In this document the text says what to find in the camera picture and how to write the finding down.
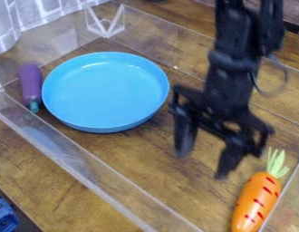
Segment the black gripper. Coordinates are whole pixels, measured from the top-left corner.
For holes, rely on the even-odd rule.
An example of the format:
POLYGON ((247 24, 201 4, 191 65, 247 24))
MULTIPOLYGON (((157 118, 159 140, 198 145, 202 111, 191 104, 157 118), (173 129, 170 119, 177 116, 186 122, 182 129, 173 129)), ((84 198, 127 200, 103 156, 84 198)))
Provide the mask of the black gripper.
POLYGON ((175 153, 185 158, 193 151, 198 130, 223 139, 215 178, 227 178, 245 156, 259 157, 274 128, 250 110, 261 55, 210 52, 210 70, 205 89, 183 85, 174 87, 170 112, 175 116, 175 153))

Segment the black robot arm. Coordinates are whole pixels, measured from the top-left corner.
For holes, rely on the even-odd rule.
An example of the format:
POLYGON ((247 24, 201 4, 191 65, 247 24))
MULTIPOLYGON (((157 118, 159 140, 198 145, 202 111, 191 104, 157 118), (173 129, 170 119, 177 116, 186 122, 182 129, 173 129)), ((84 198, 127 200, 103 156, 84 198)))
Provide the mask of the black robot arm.
POLYGON ((225 140, 215 177, 225 179, 246 155, 263 155, 274 128, 250 110, 262 58, 273 59, 285 38, 283 0, 262 0, 255 12, 243 0, 215 0, 215 48, 205 89, 174 87, 175 153, 193 151, 198 130, 225 140))

